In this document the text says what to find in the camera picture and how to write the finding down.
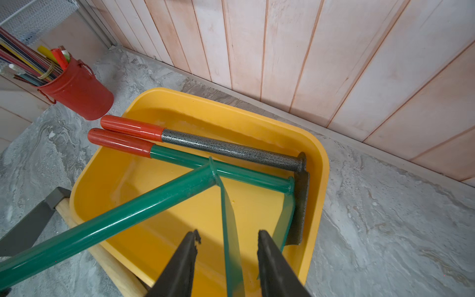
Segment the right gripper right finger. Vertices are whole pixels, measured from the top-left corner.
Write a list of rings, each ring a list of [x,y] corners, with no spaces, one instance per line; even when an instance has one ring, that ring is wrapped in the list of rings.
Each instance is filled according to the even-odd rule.
[[[257,257],[263,297],[310,297],[266,230],[259,231]]]

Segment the yellow plastic storage box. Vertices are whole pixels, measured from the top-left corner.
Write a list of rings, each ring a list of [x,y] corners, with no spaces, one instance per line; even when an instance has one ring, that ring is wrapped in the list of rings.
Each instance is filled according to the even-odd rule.
[[[156,88],[139,95],[125,118],[199,136],[296,156],[304,152],[310,176],[300,245],[283,255],[305,282],[314,252],[329,180],[328,155],[309,132],[250,111],[202,97]],[[70,199],[72,217],[84,223],[188,172],[179,165],[108,148],[96,151],[76,181]],[[246,295],[261,295],[258,280],[258,232],[273,233],[282,212],[282,193],[223,180],[235,213]],[[226,295],[220,188],[212,187],[103,242],[103,247],[147,285],[153,285],[186,233],[197,230],[198,246],[192,295]]]

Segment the grey speckled hoe red grip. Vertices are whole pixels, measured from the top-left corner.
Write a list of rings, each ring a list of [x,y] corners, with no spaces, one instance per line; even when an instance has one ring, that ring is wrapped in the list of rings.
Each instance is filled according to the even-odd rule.
[[[296,182],[296,189],[294,190],[296,210],[286,244],[301,244],[304,235],[304,218],[310,182],[310,175],[306,171],[307,159],[304,152],[299,153],[297,157],[292,157],[111,115],[102,117],[100,124],[107,131],[118,132],[126,136],[216,153],[293,172]]]

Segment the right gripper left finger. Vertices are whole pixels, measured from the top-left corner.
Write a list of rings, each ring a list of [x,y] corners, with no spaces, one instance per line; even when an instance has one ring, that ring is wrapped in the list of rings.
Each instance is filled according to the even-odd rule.
[[[200,243],[198,230],[188,232],[146,297],[190,297]]]

